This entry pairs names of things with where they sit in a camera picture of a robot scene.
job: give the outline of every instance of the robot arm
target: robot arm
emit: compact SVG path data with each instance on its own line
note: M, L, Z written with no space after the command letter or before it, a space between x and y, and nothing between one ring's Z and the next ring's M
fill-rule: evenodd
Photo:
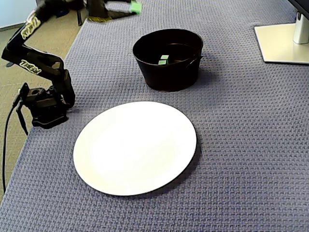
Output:
M108 11L105 3L109 0L45 0L32 12L26 23L13 35L6 45L2 58L19 65L28 72L46 78L52 82L48 90L44 88L29 89L24 83L18 95L18 117L23 129L26 130L21 108L26 106L31 111L33 126L45 129L65 122L67 109L75 103L75 93L71 85L69 71L64 69L60 57L42 52L25 45L27 39L50 17L63 9L80 10L84 3L89 11L89 17L105 22L110 19L135 15L135 12L123 13ZM131 2L131 0L113 0Z
M52 81L56 92L63 96L68 107L74 105L75 95L70 84L70 75L64 69L63 60L55 55L38 51L24 43L50 17L64 8L81 9L83 0L45 0L31 13L26 23L14 34L6 45L2 58L26 69L34 75Z

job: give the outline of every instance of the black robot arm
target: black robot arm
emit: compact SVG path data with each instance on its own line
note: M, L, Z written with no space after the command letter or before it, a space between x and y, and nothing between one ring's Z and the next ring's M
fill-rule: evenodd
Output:
M81 9L83 0L45 0L32 12L26 23L7 43L2 58L10 61L28 72L46 78L52 82L48 90L29 89L25 83L21 88L20 103L17 113L21 124L21 107L25 105L33 116L33 126L45 129L58 125L68 118L66 111L75 103L75 94L68 70L64 69L60 57L26 46L24 43L50 17L65 8Z

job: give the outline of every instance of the chair leg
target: chair leg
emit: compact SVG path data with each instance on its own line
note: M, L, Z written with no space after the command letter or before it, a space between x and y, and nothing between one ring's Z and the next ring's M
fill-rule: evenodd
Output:
M78 25L81 26L83 24L81 11L77 11L77 21Z

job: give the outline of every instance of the wall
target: wall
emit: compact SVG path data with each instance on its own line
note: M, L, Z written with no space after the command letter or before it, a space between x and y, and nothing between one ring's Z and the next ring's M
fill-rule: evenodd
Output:
M36 6L35 0L0 0L0 28L24 22Z

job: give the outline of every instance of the white plate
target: white plate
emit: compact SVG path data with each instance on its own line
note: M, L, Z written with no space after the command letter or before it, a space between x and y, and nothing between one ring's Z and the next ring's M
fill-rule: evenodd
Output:
M179 110L139 101L95 117L73 153L79 176L94 189L118 196L146 193L172 181L191 161L195 129Z

